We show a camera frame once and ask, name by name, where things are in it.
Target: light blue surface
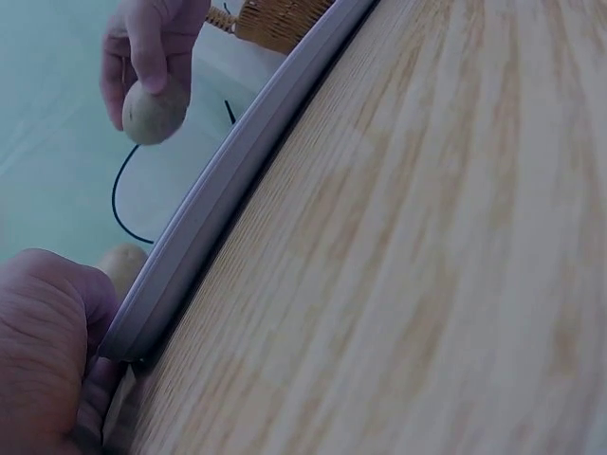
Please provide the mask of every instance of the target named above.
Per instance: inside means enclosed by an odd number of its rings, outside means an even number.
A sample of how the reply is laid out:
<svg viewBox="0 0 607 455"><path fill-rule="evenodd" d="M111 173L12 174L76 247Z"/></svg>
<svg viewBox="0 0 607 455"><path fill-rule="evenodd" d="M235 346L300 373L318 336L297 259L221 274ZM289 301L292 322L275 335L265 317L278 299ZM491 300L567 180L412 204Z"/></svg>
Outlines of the light blue surface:
<svg viewBox="0 0 607 455"><path fill-rule="evenodd" d="M100 42L116 0L0 2L0 260L41 247L95 263L134 242L110 195L132 147L111 126L98 88ZM119 186L123 221L156 236L255 92L197 59L186 122L164 144L140 149Z"/></svg>

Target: black cable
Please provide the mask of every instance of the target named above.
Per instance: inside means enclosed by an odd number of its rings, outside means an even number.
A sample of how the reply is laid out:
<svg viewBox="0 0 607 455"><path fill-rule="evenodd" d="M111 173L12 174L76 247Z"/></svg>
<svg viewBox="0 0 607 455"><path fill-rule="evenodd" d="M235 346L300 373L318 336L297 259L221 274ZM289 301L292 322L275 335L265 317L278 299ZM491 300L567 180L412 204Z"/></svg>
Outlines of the black cable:
<svg viewBox="0 0 607 455"><path fill-rule="evenodd" d="M232 112L230 104L228 103L228 100L224 100L224 103L226 104L226 109L228 109L228 115L230 116L230 121L231 121L231 124L233 125L234 123L236 123L236 116Z"/></svg>
<svg viewBox="0 0 607 455"><path fill-rule="evenodd" d="M138 235L136 235L135 232L133 232L131 229L129 229L127 226L125 226L124 223L122 222L122 220L120 220L120 216L118 215L118 210L116 209L116 191L118 189L118 183L120 182L120 177L122 176L122 173L124 172L124 169L126 168L126 165L129 164L129 161L131 160L131 158L133 157L135 152L138 150L138 148L139 148L139 144L136 144L135 147L133 147L133 149L131 149L131 152L129 153L129 155L126 156L126 158L122 162L122 165L120 166L118 173L116 174L116 178L114 179L114 187L112 188L112 212L114 213L114 219L120 225L122 230L124 230L124 232L129 234L134 239L139 240L140 242L143 242L144 244L152 245L154 243L154 241L145 239L143 237L139 237Z"/></svg>
<svg viewBox="0 0 607 455"><path fill-rule="evenodd" d="M224 103L226 104L226 108L228 109L228 115L230 116L230 121L231 121L231 124L233 125L234 123L236 123L236 117L234 116L234 113L232 112L231 106L228 103L228 101L224 100ZM120 219L120 215L118 215L118 210L116 209L116 193L118 191L118 183L120 182L120 178L122 177L122 173L124 172L126 165L129 164L129 161L131 160L131 158L133 157L135 152L138 150L138 148L139 148L139 144L136 144L133 147L133 149L131 149L131 152L129 152L129 155L127 155L126 158L124 158L124 161L122 162L122 165L120 166L120 169L119 169L118 173L116 174L116 178L114 179L114 186L112 187L112 213L114 214L114 219L119 224L119 226L122 228L122 230L124 230L124 232L129 234L134 239L139 240L140 242L143 242L144 244L153 245L154 244L153 240L146 239L144 237L140 237L140 236L136 235L136 233L133 232L131 229L129 229Z"/></svg>

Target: wooden table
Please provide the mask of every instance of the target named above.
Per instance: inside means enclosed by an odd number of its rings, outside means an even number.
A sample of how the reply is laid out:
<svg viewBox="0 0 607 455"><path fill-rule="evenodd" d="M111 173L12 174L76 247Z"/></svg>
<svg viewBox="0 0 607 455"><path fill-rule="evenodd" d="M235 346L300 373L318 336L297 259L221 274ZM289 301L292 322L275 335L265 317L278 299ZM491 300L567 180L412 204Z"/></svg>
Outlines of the wooden table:
<svg viewBox="0 0 607 455"><path fill-rule="evenodd" d="M382 0L143 394L153 454L607 450L607 4Z"/></svg>

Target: potato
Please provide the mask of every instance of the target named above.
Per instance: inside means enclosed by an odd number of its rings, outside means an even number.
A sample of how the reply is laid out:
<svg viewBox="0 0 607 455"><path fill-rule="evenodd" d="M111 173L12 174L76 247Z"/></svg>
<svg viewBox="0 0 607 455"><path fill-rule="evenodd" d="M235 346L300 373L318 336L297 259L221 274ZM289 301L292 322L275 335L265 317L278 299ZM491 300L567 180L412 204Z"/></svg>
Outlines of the potato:
<svg viewBox="0 0 607 455"><path fill-rule="evenodd" d="M188 93L171 75L164 90L157 95L146 92L137 81L124 99L124 133L140 145L164 142L183 124L189 103Z"/></svg>
<svg viewBox="0 0 607 455"><path fill-rule="evenodd" d="M105 253L96 268L110 278L122 302L147 259L147 253L139 246L122 244Z"/></svg>

